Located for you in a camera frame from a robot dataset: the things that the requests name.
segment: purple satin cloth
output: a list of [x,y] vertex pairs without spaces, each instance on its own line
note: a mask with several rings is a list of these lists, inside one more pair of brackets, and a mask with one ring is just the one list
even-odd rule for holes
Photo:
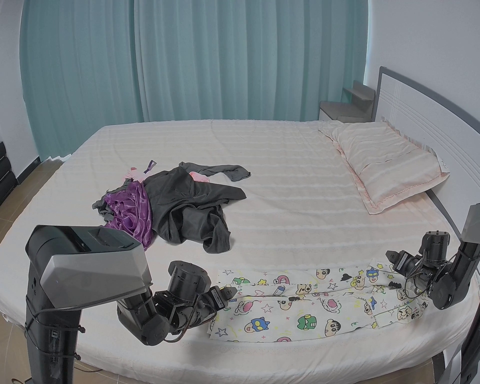
[[104,198],[114,212],[107,228],[121,229],[133,236],[146,250],[153,241],[152,210],[145,187],[138,181],[132,181],[126,190],[107,193]]

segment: curtain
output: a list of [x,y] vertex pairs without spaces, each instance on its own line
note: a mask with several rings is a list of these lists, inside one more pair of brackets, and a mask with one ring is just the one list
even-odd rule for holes
[[104,125],[316,120],[363,80],[368,0],[26,0],[21,72],[41,158]]

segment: striped pillow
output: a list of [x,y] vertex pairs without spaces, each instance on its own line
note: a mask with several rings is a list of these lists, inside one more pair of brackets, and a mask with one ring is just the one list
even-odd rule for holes
[[341,153],[367,211],[374,215],[444,181],[435,152],[386,122],[323,124]]

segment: star print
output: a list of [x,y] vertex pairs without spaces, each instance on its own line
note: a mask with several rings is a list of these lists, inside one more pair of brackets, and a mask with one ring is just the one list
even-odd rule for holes
[[268,304],[265,304],[265,306],[262,307],[264,313],[267,313],[267,312],[272,313],[272,308],[273,308],[273,307],[270,307]]
[[215,335],[218,335],[220,337],[228,336],[227,329],[226,328],[218,328],[218,332],[215,332]]

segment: white headboard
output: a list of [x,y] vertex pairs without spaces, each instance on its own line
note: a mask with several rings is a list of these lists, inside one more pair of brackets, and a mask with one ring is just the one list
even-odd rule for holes
[[427,193],[459,236],[470,205],[480,203],[480,122],[386,67],[380,67],[373,117],[430,146],[448,165],[449,178]]

